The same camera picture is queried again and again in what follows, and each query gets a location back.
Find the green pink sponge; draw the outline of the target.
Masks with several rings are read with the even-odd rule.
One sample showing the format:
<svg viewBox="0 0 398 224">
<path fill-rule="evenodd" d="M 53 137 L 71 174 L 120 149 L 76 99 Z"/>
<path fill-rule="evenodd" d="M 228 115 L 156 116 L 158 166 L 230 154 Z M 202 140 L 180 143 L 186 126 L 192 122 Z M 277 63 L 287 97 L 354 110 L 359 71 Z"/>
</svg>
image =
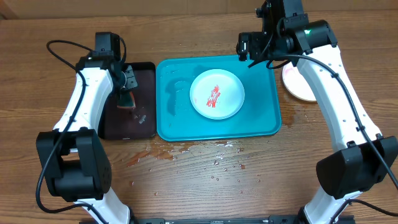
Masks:
<svg viewBox="0 0 398 224">
<path fill-rule="evenodd" d="M 117 100 L 117 107 L 121 109 L 133 110 L 136 108 L 136 101 L 134 99 L 133 92 L 123 92 L 119 95 Z"/>
</svg>

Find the white plastic plate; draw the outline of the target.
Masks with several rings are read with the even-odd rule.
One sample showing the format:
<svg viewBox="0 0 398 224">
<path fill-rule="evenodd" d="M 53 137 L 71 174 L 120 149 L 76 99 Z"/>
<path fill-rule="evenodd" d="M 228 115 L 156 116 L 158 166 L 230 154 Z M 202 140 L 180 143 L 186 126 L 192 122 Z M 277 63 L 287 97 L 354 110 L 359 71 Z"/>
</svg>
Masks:
<svg viewBox="0 0 398 224">
<path fill-rule="evenodd" d="M 316 102 L 309 84 L 292 62 L 283 66 L 282 81 L 288 92 L 294 97 L 303 101 Z"/>
</svg>

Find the light blue plastic plate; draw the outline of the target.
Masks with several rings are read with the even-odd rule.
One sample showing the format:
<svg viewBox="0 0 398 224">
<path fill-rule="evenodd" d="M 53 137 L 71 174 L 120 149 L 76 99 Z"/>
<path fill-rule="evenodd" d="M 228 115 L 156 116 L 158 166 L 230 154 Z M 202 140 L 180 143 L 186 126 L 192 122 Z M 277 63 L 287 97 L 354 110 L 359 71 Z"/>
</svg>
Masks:
<svg viewBox="0 0 398 224">
<path fill-rule="evenodd" d="M 209 119 L 234 116 L 243 106 L 245 90 L 241 80 L 223 69 L 207 70 L 197 76 L 190 87 L 194 109 Z"/>
</svg>

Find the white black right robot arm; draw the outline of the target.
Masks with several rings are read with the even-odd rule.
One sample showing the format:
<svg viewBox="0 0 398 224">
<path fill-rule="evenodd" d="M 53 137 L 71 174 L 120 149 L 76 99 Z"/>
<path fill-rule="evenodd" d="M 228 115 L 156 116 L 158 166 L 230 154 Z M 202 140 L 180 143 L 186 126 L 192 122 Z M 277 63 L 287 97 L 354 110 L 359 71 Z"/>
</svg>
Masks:
<svg viewBox="0 0 398 224">
<path fill-rule="evenodd" d="M 365 112 L 343 66 L 337 38 L 324 20 L 269 21 L 262 32 L 239 34 L 236 52 L 253 64 L 291 62 L 311 88 L 327 123 L 333 154 L 320 160 L 320 188 L 297 215 L 275 215 L 271 223 L 353 223 L 343 210 L 392 176 L 397 139 L 384 137 Z"/>
</svg>

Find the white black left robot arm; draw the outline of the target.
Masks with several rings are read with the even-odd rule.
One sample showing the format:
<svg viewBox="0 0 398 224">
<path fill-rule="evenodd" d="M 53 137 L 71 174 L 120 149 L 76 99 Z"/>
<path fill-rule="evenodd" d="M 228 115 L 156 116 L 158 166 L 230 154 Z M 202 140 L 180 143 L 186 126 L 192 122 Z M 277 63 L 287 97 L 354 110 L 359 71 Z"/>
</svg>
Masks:
<svg viewBox="0 0 398 224">
<path fill-rule="evenodd" d="M 97 134 L 108 96 L 126 82 L 121 64 L 90 56 L 73 69 L 75 89 L 63 116 L 37 136 L 36 203 L 46 213 L 81 207 L 97 223 L 133 223 L 131 209 L 111 188 L 111 164 Z"/>
</svg>

